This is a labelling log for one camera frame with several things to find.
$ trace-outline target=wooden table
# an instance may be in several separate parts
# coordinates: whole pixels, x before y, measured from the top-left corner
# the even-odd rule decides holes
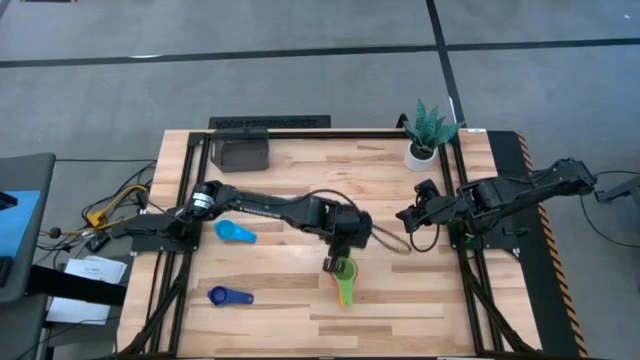
[[[162,207],[175,204],[188,135],[184,130],[165,132],[151,191]],[[487,134],[461,130],[460,140],[469,180],[495,176]],[[394,214],[414,201],[413,186],[431,178],[444,192],[441,164],[412,172],[403,163],[406,147],[406,139],[273,140],[268,170],[223,174],[210,164],[205,179],[281,196],[339,190],[369,211],[376,224],[406,238]],[[457,180],[452,154],[449,159]],[[189,193],[195,169],[191,179]],[[224,216],[256,232],[258,241],[225,243],[211,224],[205,225],[191,268],[179,356],[473,354],[458,260],[446,227],[428,253],[398,255],[373,239],[366,249],[352,251],[360,272],[355,304],[345,308],[338,304],[331,277],[321,270],[327,246],[316,236],[274,219]],[[425,247],[434,235],[435,227],[423,227],[416,242]],[[496,305],[526,342],[540,348],[520,264],[501,250],[485,254]],[[156,254],[143,254],[133,265],[118,331],[121,347],[144,324],[155,260]],[[217,285],[252,292],[255,304],[216,308],[206,293]],[[490,348],[483,310],[480,316],[485,347]],[[161,349],[167,348],[172,318],[170,309]]]

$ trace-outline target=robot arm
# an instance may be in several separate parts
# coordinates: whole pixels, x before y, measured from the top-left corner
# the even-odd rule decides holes
[[[338,258],[348,257],[351,247],[363,249],[373,226],[367,212],[313,193],[286,199],[209,181],[194,187],[185,206],[175,213],[168,232],[179,235],[185,224],[211,221],[226,211],[280,219],[302,232],[318,235],[329,245],[323,264],[327,272],[340,272]]]
[[[415,205],[396,217],[405,230],[421,225],[447,224],[462,220],[472,235],[491,230],[498,220],[554,196],[586,195],[594,190],[597,178],[582,161],[563,159],[549,168],[522,177],[494,177],[470,182],[458,188],[457,196],[440,196],[432,180],[415,187]]]

